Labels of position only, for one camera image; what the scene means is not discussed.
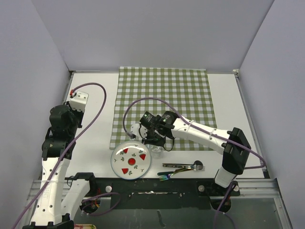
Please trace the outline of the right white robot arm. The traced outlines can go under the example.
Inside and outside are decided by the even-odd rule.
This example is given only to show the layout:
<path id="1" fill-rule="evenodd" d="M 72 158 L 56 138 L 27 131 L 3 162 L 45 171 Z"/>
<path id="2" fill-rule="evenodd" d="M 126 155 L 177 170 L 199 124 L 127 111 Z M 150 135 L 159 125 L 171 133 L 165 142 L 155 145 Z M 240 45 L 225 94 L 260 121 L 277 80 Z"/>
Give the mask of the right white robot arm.
<path id="1" fill-rule="evenodd" d="M 230 183 L 245 169 L 251 146 L 239 128 L 212 128 L 170 111 L 161 116 L 145 112 L 140 124 L 147 130 L 148 144 L 163 146 L 166 138 L 181 138 L 206 146 L 222 155 L 222 165 L 212 183 L 212 189 L 217 195 L 227 192 Z"/>

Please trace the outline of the clear drinking glass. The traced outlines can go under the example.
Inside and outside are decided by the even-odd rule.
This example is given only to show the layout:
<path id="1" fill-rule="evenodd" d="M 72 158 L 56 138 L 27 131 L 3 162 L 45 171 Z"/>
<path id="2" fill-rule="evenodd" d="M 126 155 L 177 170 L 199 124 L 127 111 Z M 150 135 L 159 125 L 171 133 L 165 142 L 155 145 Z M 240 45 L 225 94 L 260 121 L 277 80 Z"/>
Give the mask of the clear drinking glass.
<path id="1" fill-rule="evenodd" d="M 161 146 L 155 146 L 155 145 L 147 145 L 151 157 L 154 159 L 159 159 L 163 156 L 163 147 Z"/>

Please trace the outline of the white plate with strawberries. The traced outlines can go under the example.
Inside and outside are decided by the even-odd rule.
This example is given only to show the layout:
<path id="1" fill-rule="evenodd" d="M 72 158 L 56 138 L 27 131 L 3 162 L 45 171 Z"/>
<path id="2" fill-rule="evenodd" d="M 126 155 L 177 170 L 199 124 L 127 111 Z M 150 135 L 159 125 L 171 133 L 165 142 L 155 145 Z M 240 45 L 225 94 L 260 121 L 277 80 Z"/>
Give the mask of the white plate with strawberries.
<path id="1" fill-rule="evenodd" d="M 119 144 L 112 152 L 111 167 L 122 179 L 134 180 L 142 177 L 151 165 L 151 154 L 147 146 L 130 140 Z"/>

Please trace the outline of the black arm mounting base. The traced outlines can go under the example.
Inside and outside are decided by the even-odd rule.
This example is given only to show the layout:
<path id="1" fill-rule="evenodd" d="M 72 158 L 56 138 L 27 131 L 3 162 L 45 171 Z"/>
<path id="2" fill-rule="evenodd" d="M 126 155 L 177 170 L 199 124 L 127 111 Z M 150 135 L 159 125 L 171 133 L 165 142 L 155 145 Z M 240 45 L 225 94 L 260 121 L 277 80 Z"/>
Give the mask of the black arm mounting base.
<path id="1" fill-rule="evenodd" d="M 231 197 L 240 195 L 238 183 L 223 188 L 212 178 L 173 178 L 160 181 L 157 178 L 124 180 L 98 178 L 95 190 L 79 209 L 87 214 L 99 215 L 103 207 L 110 209 L 217 209 L 228 211 Z"/>

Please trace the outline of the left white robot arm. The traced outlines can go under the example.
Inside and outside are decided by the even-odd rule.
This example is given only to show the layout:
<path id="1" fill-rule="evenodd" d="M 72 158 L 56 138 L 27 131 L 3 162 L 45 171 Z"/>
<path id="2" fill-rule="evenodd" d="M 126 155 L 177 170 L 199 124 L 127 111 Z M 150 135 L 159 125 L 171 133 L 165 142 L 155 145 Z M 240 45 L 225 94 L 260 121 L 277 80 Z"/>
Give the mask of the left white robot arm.
<path id="1" fill-rule="evenodd" d="M 78 173 L 63 196 L 65 176 L 81 128 L 86 102 L 68 101 L 50 110 L 50 128 L 42 144 L 41 189 L 36 208 L 26 229 L 72 229 L 83 197 L 97 190 L 93 173 Z"/>

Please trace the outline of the green white checkered tablecloth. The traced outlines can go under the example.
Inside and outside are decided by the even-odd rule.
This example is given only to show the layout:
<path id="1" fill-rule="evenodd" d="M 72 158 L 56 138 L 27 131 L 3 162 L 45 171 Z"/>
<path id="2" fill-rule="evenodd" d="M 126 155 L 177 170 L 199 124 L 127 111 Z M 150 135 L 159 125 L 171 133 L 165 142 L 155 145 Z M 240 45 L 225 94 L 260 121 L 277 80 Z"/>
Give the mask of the green white checkered tablecloth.
<path id="1" fill-rule="evenodd" d="M 144 112 L 169 111 L 164 102 L 187 119 L 217 127 L 206 70 L 120 67 L 110 149 L 129 140 L 125 131 Z"/>

